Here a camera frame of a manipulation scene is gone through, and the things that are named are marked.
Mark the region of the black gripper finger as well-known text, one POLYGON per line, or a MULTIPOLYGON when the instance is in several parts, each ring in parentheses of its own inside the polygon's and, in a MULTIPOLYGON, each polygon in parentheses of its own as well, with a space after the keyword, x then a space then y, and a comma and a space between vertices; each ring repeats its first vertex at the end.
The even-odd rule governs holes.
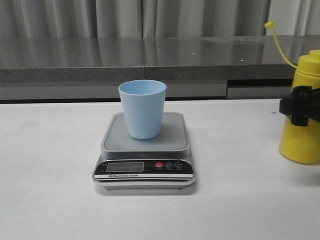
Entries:
POLYGON ((320 121, 320 89, 311 86, 297 86, 279 102, 279 112, 287 116, 290 123, 307 127, 309 119, 320 121))

